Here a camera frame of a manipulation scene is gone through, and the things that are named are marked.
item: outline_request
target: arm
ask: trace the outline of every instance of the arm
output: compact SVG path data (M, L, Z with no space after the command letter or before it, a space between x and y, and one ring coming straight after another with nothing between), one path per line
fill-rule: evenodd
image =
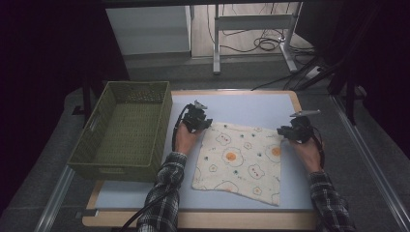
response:
M163 163L154 187L145 199L145 205L157 199L167 191L179 189L184 180L184 167L191 147L202 131L189 133L181 124L176 134L175 152L168 155ZM177 231L179 195L171 191L163 200L153 205L138 220L137 231Z
M317 231L356 231L347 201L338 194L329 175L320 167L320 155L314 141L289 142L309 174L310 197L319 216Z

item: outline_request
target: white metal stand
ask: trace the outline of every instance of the white metal stand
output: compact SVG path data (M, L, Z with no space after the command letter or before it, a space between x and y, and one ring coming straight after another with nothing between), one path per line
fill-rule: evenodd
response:
M220 74L220 31L222 30L264 30L287 29L279 47L291 73L296 72L295 62L289 52L289 44L295 31L296 21L302 3L299 2L293 14L275 15L233 15L219 16L219 5L215 6L214 74Z

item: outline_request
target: white wall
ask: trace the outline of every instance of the white wall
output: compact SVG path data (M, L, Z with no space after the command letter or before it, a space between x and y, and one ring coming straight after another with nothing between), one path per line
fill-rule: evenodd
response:
M106 9L123 55L190 51L190 7Z

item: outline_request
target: hand-mounted device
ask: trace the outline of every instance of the hand-mounted device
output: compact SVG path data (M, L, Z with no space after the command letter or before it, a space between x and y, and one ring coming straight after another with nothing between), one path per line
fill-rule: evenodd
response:
M299 143L306 143L312 138L319 150L320 166L323 168L325 165L325 152L323 151L322 137L319 130L310 124L310 119L307 116L318 113L320 113L320 110L302 110L291 114L290 117L295 117L290 121L292 127L281 126L278 129L278 134ZM315 131L317 131L320 139L316 137Z
M187 126L189 132L193 132L193 130L205 130L209 128L209 126L211 126L213 120L205 119L206 114L204 109L207 108L207 106L201 104L197 100L195 100L193 104L190 103L184 107L184 109L181 111L181 114L178 117L177 122L175 123L174 132L172 134L172 151L175 151L175 136L178 127L181 123L181 120ZM188 112L184 115L184 118L182 118L185 110L188 110Z

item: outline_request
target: person's left hand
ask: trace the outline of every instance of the person's left hand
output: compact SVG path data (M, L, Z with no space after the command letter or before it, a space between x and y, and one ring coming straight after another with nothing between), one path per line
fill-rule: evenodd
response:
M189 132L187 126L181 123L175 139L175 152L187 155L202 132L203 130Z

